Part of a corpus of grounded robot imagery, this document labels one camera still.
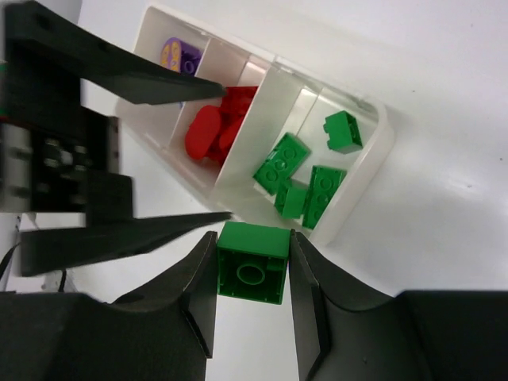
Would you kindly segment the red rounded lego brick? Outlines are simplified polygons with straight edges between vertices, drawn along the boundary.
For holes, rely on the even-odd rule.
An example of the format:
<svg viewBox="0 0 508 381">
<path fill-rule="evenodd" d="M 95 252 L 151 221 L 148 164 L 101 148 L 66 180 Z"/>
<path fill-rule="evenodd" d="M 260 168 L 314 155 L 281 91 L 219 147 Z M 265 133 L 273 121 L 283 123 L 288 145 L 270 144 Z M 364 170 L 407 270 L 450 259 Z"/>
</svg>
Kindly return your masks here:
<svg viewBox="0 0 508 381">
<path fill-rule="evenodd" d="M 222 165 L 235 141 L 258 86 L 227 87 L 219 106 L 203 106 L 191 122 L 184 146 L 193 160 Z"/>
</svg>

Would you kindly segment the small green lego plate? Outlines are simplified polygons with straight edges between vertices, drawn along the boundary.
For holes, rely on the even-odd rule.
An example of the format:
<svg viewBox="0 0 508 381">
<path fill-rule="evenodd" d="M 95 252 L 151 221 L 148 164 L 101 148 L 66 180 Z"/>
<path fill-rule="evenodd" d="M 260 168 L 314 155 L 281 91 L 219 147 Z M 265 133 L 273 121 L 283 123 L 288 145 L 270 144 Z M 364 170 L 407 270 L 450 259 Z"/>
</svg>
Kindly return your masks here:
<svg viewBox="0 0 508 381">
<path fill-rule="evenodd" d="M 304 228 L 316 227 L 346 175 L 347 171 L 340 168 L 323 165 L 312 167 L 302 219 Z"/>
</svg>

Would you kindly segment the green rounded lego brick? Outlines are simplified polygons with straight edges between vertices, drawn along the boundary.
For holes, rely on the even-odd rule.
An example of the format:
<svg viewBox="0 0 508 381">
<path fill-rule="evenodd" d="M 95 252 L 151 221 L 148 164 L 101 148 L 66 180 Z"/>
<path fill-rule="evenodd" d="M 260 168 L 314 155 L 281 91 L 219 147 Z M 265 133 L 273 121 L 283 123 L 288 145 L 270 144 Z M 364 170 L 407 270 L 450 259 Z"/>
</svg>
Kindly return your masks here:
<svg viewBox="0 0 508 381">
<path fill-rule="evenodd" d="M 227 221 L 217 240 L 217 293 L 280 305 L 290 235 L 288 229 Z"/>
</svg>

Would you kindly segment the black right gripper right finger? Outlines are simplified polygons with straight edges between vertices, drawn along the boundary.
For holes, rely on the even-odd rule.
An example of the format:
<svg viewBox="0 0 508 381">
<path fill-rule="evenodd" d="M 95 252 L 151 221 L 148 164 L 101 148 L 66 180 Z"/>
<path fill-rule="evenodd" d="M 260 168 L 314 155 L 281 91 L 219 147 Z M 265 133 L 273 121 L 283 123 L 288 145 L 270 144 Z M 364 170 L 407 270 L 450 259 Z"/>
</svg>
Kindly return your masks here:
<svg viewBox="0 0 508 381">
<path fill-rule="evenodd" d="M 362 283 L 291 231 L 289 277 L 301 380 L 431 380 L 400 298 Z"/>
</svg>

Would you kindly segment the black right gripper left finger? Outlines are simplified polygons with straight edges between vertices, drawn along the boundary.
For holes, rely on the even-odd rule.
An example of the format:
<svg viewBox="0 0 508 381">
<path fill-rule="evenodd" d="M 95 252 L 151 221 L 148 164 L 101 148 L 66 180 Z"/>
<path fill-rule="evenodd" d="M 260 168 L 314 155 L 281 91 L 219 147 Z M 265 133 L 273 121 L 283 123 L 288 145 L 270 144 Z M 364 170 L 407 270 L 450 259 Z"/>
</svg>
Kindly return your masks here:
<svg viewBox="0 0 508 381">
<path fill-rule="evenodd" d="M 108 380 L 203 380 L 213 355 L 217 233 L 151 281 L 118 298 L 131 322 L 110 357 Z"/>
</svg>

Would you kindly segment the purple butterfly lego brick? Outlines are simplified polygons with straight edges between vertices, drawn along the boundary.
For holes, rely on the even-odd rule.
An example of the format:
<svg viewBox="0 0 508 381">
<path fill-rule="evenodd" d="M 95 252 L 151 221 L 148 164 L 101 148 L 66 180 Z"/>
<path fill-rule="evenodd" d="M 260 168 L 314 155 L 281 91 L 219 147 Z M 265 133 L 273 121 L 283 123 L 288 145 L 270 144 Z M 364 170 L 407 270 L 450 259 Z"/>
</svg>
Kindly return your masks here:
<svg viewBox="0 0 508 381">
<path fill-rule="evenodd" d="M 202 50 L 177 38 L 169 38 L 160 52 L 160 65 L 171 71 L 194 76 L 202 59 Z"/>
</svg>

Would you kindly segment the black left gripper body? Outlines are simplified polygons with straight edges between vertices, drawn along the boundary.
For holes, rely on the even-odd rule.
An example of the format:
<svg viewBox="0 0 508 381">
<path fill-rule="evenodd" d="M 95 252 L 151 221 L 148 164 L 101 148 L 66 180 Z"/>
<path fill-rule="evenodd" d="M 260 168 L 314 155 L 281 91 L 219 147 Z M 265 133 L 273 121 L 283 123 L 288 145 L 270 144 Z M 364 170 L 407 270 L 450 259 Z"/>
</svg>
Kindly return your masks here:
<svg viewBox="0 0 508 381">
<path fill-rule="evenodd" d="M 1 209 L 82 212 L 87 225 L 133 218 L 119 171 L 119 121 L 82 104 L 82 85 L 15 53 L 1 74 Z"/>
</svg>

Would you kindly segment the green number lego brick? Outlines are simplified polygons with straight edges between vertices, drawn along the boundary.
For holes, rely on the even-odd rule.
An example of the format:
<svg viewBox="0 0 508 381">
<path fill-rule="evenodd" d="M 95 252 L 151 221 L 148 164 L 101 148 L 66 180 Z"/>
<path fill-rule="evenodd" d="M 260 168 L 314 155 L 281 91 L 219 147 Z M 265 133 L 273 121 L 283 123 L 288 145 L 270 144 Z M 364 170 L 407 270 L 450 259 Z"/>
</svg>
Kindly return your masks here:
<svg viewBox="0 0 508 381">
<path fill-rule="evenodd" d="M 290 178 L 308 158 L 311 150 L 293 133 L 285 133 L 256 170 L 253 178 L 270 195 Z"/>
</svg>

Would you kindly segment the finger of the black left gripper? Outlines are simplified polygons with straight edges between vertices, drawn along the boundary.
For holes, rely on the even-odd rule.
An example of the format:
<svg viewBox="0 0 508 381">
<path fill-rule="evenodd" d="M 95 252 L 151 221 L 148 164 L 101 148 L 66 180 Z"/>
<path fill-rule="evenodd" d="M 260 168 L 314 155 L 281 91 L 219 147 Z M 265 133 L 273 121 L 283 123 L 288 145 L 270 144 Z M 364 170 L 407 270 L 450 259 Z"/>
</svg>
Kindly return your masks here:
<svg viewBox="0 0 508 381">
<path fill-rule="evenodd" d="M 170 71 L 110 44 L 36 1 L 3 6 L 5 58 L 27 53 L 37 68 L 86 79 L 133 104 L 163 105 L 220 98 L 216 82 Z"/>
<path fill-rule="evenodd" d="M 21 233 L 23 277 L 149 253 L 195 229 L 228 221 L 229 211 L 147 217 L 91 227 Z"/>
</svg>

